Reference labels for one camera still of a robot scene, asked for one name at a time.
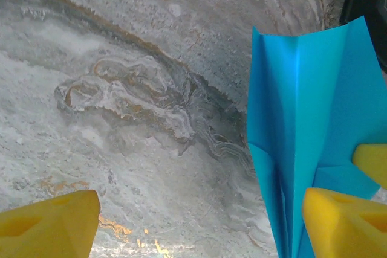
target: marble surface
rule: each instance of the marble surface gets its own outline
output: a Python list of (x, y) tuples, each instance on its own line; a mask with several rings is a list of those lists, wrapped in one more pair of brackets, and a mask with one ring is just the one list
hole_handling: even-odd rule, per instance
[(0, 211), (95, 189), (91, 257), (276, 257), (246, 146), (251, 27), (332, 27), (342, 2), (0, 0)]

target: black object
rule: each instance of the black object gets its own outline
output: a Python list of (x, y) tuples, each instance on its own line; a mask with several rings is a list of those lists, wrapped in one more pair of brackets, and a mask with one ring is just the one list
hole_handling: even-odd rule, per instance
[(345, 0), (340, 23), (364, 15), (380, 67), (387, 73), (387, 0)]

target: blue paper airplane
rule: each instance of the blue paper airplane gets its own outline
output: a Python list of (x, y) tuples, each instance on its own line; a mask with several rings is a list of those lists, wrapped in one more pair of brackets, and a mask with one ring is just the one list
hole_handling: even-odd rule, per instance
[(351, 162), (387, 143), (387, 88), (363, 17), (303, 36), (253, 29), (247, 141), (280, 258), (313, 258), (308, 187), (362, 198), (379, 189)]

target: paper airplane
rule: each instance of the paper airplane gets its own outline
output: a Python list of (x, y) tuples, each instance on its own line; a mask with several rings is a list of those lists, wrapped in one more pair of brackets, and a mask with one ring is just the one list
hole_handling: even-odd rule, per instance
[(351, 162), (358, 144), (387, 143), (387, 89), (363, 17), (296, 37), (253, 29), (247, 141), (279, 257), (314, 257), (306, 189), (379, 189)]

